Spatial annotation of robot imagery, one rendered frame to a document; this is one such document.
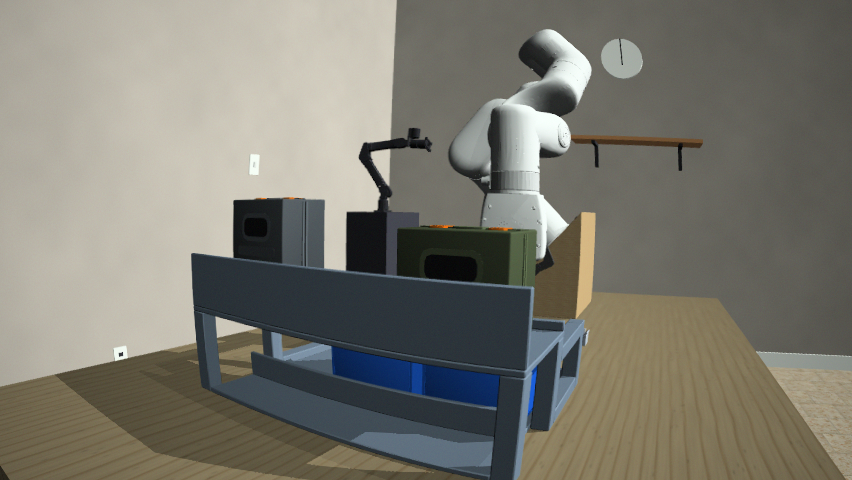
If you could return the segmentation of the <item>blue open bin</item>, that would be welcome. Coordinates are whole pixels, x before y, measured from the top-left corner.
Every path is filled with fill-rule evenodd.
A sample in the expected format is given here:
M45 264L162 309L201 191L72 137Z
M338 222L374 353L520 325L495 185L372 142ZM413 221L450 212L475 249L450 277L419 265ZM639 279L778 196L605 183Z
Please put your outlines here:
M422 395L422 364L331 348L333 374Z
M532 370L528 416L533 409L537 366ZM422 395L497 407L499 375L422 366Z

